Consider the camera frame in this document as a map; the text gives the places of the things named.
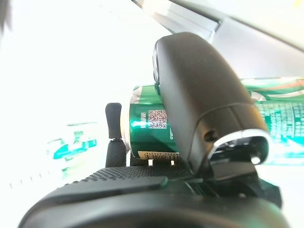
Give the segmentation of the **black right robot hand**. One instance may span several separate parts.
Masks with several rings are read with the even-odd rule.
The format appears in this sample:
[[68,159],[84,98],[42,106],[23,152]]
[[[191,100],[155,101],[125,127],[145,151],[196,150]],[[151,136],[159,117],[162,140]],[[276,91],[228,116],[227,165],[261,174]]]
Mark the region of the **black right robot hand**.
[[271,138],[249,93],[218,51],[183,32],[159,39],[154,78],[178,152],[163,165],[126,166],[121,106],[108,104],[106,167],[49,193],[21,228],[286,228],[280,189],[259,178]]

